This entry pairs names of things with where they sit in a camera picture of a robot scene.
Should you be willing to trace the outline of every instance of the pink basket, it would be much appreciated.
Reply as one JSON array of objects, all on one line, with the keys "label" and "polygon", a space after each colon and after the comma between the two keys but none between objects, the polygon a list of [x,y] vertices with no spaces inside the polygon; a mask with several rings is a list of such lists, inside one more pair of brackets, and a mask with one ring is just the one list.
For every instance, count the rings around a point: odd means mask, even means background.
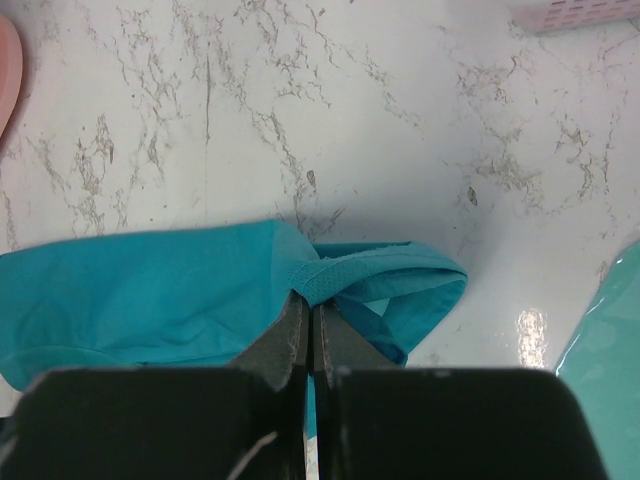
[{"label": "pink basket", "polygon": [[537,32],[640,16],[640,0],[506,0],[505,3],[518,25]]}]

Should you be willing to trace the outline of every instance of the teal towel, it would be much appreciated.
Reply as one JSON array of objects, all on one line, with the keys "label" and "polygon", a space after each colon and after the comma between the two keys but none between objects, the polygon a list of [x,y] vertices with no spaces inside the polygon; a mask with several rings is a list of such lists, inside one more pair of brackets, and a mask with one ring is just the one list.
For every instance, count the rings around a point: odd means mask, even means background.
[{"label": "teal towel", "polygon": [[336,297],[403,364],[466,283],[426,245],[314,246],[278,221],[55,243],[0,257],[0,373],[23,390],[51,368],[223,365],[291,290]]},{"label": "teal towel", "polygon": [[612,479],[640,478],[640,243],[611,266],[562,358]]}]

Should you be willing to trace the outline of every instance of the white marble table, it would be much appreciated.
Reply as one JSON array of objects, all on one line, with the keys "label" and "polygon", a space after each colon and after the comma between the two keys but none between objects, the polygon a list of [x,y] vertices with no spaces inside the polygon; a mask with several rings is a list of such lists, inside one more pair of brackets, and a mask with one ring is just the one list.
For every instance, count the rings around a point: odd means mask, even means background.
[{"label": "white marble table", "polygon": [[639,22],[536,37],[488,0],[0,13],[28,54],[2,252],[268,217],[420,240],[471,283],[413,363],[553,368],[640,221]]}]

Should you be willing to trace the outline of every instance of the folded cloth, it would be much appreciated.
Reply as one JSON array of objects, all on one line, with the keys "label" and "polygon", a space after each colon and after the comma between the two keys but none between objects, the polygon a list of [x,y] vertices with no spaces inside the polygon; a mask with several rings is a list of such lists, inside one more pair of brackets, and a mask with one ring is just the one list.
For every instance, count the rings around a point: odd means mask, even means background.
[{"label": "folded cloth", "polygon": [[466,283],[426,245],[314,246],[279,221],[54,243],[0,257],[0,373],[23,390],[51,368],[223,365],[291,290],[336,297],[404,364]]}]

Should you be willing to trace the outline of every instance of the pink round object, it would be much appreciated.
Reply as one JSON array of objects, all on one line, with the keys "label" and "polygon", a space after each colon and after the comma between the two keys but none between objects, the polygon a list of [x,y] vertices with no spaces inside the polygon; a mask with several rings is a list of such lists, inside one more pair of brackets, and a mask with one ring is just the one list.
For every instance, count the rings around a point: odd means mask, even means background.
[{"label": "pink round object", "polygon": [[0,16],[0,135],[16,106],[22,80],[22,46],[13,24]]}]

